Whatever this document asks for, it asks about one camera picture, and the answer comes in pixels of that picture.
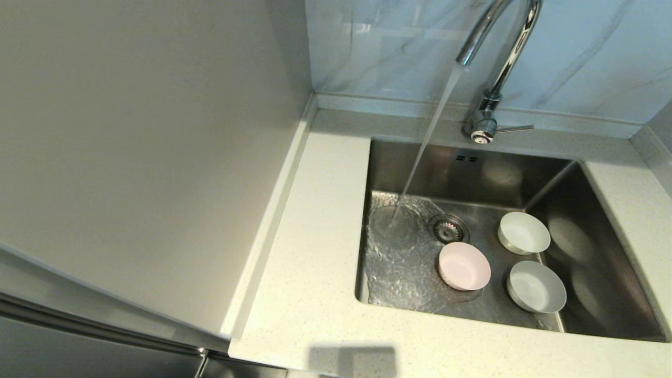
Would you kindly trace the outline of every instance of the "white bowl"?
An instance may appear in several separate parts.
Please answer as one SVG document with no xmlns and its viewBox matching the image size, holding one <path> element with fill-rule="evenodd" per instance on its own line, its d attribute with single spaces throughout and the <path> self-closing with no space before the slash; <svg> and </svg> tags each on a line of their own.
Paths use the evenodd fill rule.
<svg viewBox="0 0 672 378">
<path fill-rule="evenodd" d="M 518 211 L 499 221 L 497 236 L 504 247 L 519 255 L 538 254 L 550 245 L 550 234 L 537 218 Z"/>
<path fill-rule="evenodd" d="M 567 292 L 560 277 L 534 261 L 521 261 L 514 265 L 506 287 L 511 299 L 531 312 L 557 312 L 567 302 Z"/>
<path fill-rule="evenodd" d="M 454 289 L 478 290 L 490 281 L 490 263 L 478 248 L 457 241 L 441 249 L 439 274 Z"/>
</svg>

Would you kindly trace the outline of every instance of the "white countertop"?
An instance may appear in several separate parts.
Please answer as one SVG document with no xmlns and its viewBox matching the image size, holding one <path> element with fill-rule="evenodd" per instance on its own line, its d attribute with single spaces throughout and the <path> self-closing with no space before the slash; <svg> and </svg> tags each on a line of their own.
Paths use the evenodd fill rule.
<svg viewBox="0 0 672 378">
<path fill-rule="evenodd" d="M 360 303 L 370 139 L 419 141 L 426 120 L 319 110 L 243 337 L 229 354 L 354 377 L 669 377 L 672 344 L 562 334 Z M 432 144 L 578 159 L 671 327 L 672 200 L 629 141 L 548 130 Z"/>
</svg>

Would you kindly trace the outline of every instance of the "faucet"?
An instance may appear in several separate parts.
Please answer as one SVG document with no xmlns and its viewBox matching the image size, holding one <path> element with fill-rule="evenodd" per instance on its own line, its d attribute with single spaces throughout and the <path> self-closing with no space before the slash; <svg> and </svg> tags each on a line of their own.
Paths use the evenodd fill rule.
<svg viewBox="0 0 672 378">
<path fill-rule="evenodd" d="M 504 86 L 506 79 L 509 77 L 518 56 L 520 56 L 520 53 L 523 51 L 523 47 L 532 33 L 532 28 L 534 28 L 534 24 L 537 21 L 541 9 L 541 0 L 527 0 L 527 2 L 528 15 L 523 19 L 523 25 L 518 37 L 511 47 L 509 57 L 499 71 L 499 75 L 493 86 L 490 89 L 483 91 L 483 100 L 480 103 L 478 110 L 474 111 L 470 119 L 462 127 L 462 132 L 476 143 L 490 143 L 495 138 L 496 133 L 530 130 L 534 128 L 534 125 L 528 125 L 498 130 L 497 120 L 495 120 L 495 108 L 502 98 L 500 93 L 501 89 Z M 471 34 L 469 34 L 469 38 L 467 38 L 464 43 L 464 46 L 456 59 L 459 64 L 467 66 L 471 63 L 471 60 L 476 56 L 478 48 L 480 48 L 483 40 L 490 32 L 493 24 L 510 3 L 511 0 L 494 0 L 490 4 L 471 31 Z"/>
</svg>

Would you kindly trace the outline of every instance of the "kitchen sink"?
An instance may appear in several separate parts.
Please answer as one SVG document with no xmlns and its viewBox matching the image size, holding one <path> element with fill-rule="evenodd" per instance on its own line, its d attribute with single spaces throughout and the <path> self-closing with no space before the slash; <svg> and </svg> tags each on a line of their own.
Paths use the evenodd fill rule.
<svg viewBox="0 0 672 378">
<path fill-rule="evenodd" d="M 576 161 L 427 146 L 394 222 L 419 145 L 373 140 L 355 294 L 371 305 L 557 332 L 664 342 L 638 277 Z M 511 211 L 537 217 L 551 234 L 541 254 L 519 256 L 497 238 Z M 457 291 L 437 272 L 447 241 L 488 259 L 490 283 Z M 563 281 L 558 313 L 530 313 L 509 297 L 514 264 L 540 262 Z"/>
</svg>

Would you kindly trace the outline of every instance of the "running water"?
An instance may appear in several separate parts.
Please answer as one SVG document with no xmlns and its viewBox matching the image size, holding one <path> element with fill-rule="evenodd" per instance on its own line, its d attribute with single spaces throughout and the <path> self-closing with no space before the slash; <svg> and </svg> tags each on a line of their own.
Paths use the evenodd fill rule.
<svg viewBox="0 0 672 378">
<path fill-rule="evenodd" d="M 404 202 L 404 197 L 406 196 L 406 191 L 409 189 L 409 186 L 411 185 L 411 182 L 413 181 L 413 176 L 415 175 L 415 169 L 418 168 L 418 163 L 420 162 L 420 158 L 422 158 L 423 152 L 425 152 L 425 147 L 429 143 L 429 139 L 431 138 L 431 134 L 434 132 L 434 128 L 436 127 L 436 123 L 439 122 L 439 117 L 441 117 L 441 113 L 444 111 L 444 106 L 446 106 L 446 102 L 448 101 L 448 98 L 450 97 L 450 94 L 453 92 L 453 89 L 455 88 L 455 85 L 457 85 L 458 80 L 460 79 L 460 75 L 464 71 L 464 66 L 455 63 L 453 71 L 450 73 L 450 78 L 448 79 L 448 82 L 446 83 L 446 88 L 444 89 L 444 94 L 441 96 L 441 100 L 439 101 L 439 105 L 436 107 L 436 111 L 434 112 L 434 116 L 431 118 L 431 122 L 429 123 L 429 127 L 427 128 L 427 132 L 425 133 L 425 138 L 422 140 L 422 144 L 420 145 L 420 150 L 418 151 L 418 156 L 415 158 L 415 163 L 413 163 L 413 168 L 411 169 L 411 174 L 409 175 L 409 179 L 406 180 L 406 184 L 404 185 L 404 191 L 401 192 L 401 196 L 399 197 L 399 202 L 396 204 L 396 209 L 394 210 L 394 214 L 392 214 L 392 221 L 391 223 L 394 222 L 394 218 L 396 217 L 396 214 L 399 212 L 399 209 L 401 208 L 402 203 Z"/>
</svg>

